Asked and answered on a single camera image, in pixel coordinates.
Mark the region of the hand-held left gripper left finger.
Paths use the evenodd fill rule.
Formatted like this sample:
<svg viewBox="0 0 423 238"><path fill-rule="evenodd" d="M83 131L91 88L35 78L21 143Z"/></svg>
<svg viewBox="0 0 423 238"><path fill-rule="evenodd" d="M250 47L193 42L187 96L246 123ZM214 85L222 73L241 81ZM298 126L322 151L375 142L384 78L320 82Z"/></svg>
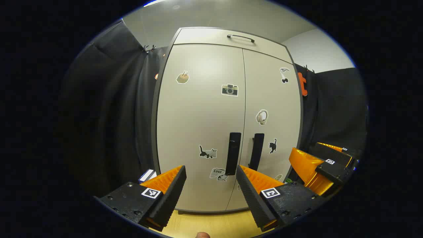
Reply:
<svg viewBox="0 0 423 238"><path fill-rule="evenodd" d="M186 167L177 166L143 183L128 181L94 198L108 210L140 226L162 231L181 196Z"/></svg>

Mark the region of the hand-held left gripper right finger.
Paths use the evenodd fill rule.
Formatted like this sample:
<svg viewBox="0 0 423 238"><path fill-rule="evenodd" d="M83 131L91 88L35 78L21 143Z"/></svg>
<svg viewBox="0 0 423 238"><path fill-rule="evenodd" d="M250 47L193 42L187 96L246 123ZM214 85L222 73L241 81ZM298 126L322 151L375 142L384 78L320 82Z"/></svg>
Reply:
<svg viewBox="0 0 423 238"><path fill-rule="evenodd" d="M300 183L282 183L246 166L239 165L236 176L253 219L262 232L290 226L327 202Z"/></svg>

